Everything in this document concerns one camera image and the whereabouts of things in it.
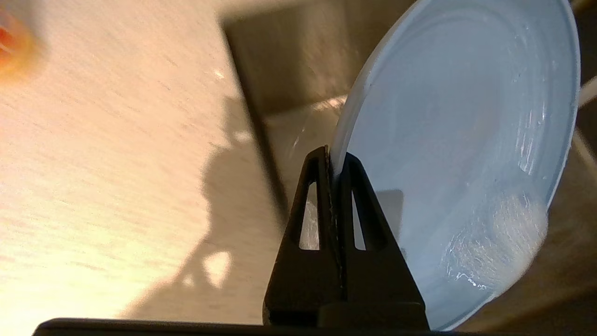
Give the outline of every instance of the black clamp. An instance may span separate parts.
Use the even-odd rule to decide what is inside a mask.
[[[346,154],[332,193],[326,147],[305,159],[263,304],[266,325],[428,331],[425,304],[361,162]],[[299,247],[317,187],[319,250]],[[365,242],[355,247],[353,201]]]

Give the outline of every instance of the orange object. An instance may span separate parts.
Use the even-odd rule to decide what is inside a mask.
[[[15,17],[0,9],[0,77],[22,68],[31,54],[29,30]]]

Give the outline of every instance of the metal sink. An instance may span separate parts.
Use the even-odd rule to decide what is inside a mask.
[[[245,16],[237,13],[235,17],[241,19],[224,20],[264,166],[283,217],[305,155],[330,143],[361,67],[412,3],[303,1]],[[586,55],[583,50],[583,61],[590,58]],[[583,65],[583,80],[594,75],[590,72],[597,69],[595,59],[595,66]],[[581,129],[590,127],[582,124]],[[589,138],[597,136],[597,129],[594,132]],[[558,325],[550,319],[537,319],[533,314],[555,309],[560,320],[565,320],[567,311],[572,310],[559,305],[597,289],[597,163],[585,138],[580,131],[575,134],[550,208],[550,231],[534,264],[461,330],[557,331]],[[574,330],[569,323],[562,325]]]

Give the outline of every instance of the countertop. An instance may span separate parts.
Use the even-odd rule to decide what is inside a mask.
[[[0,330],[54,317],[260,323],[280,224],[220,27],[280,0],[3,0]]]

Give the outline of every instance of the sink basin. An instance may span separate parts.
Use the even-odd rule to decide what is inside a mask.
[[[412,3],[303,1],[224,21],[282,216],[288,213],[304,156],[331,143],[357,74]],[[550,207],[547,239],[533,265],[460,330],[517,331],[506,326],[597,288],[597,164],[584,138],[577,130]]]

